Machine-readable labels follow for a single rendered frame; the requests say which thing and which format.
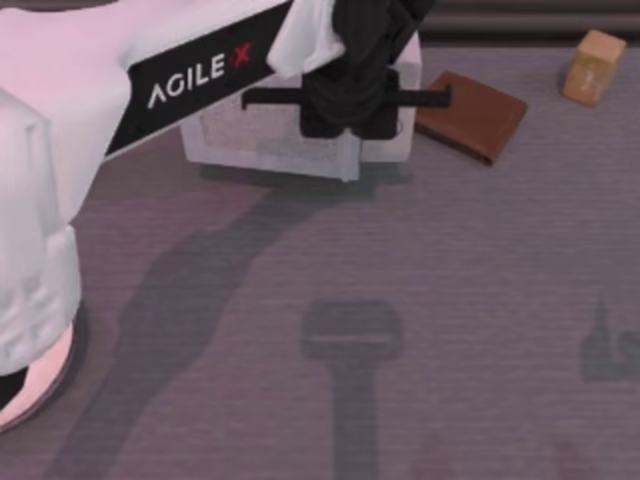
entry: round object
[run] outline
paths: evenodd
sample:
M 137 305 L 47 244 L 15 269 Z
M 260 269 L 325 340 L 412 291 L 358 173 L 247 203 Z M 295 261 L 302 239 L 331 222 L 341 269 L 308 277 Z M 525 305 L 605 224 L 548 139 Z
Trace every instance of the round object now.
M 34 363 L 20 372 L 0 377 L 0 433 L 29 418 L 53 393 L 69 364 L 73 338 L 71 324 Z

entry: gray tabletop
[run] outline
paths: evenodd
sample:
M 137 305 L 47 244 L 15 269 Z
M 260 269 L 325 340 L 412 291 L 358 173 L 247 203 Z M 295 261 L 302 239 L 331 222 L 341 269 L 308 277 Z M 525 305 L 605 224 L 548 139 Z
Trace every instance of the gray tabletop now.
M 86 348 L 0 476 L 640 478 L 640 52 L 594 110 L 558 94 L 570 56 L 425 50 L 425 80 L 529 103 L 494 168 L 417 136 L 348 186 L 201 171 L 177 132 L 105 165 L 75 221 Z

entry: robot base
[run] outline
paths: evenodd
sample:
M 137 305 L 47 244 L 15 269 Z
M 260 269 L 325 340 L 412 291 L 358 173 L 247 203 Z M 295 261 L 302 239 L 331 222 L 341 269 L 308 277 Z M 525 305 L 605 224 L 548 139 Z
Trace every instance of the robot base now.
M 29 365 L 19 393 L 0 410 L 0 434 L 16 427 L 39 411 L 56 390 L 67 371 L 74 346 L 71 324 L 47 353 Z

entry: red letter x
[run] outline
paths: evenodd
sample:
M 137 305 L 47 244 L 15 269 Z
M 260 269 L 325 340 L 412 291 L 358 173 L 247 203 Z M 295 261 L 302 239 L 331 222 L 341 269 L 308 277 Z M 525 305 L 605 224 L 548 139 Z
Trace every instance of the red letter x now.
M 241 64 L 249 61 L 250 46 L 251 46 L 251 43 L 246 42 L 239 47 L 235 47 L 234 50 L 235 50 L 236 58 L 235 58 L 235 61 L 233 62 L 234 67 L 239 67 Z

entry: table surface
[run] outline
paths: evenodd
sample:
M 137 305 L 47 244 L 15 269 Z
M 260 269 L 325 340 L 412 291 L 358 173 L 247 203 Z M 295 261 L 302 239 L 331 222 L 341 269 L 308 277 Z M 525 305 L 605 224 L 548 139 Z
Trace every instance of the table surface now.
M 360 480 L 333 462 L 349 415 L 367 480 L 640 478 L 640 363 L 616 345 L 640 331 L 640 51 L 594 110 L 558 94 L 570 56 L 424 51 L 425 82 L 528 102 L 494 168 L 417 136 L 353 185 L 201 170 L 176 131 L 105 165 L 75 221 L 84 347 L 0 438 L 2 478 Z M 302 354 L 332 301 L 400 320 L 375 396 Z

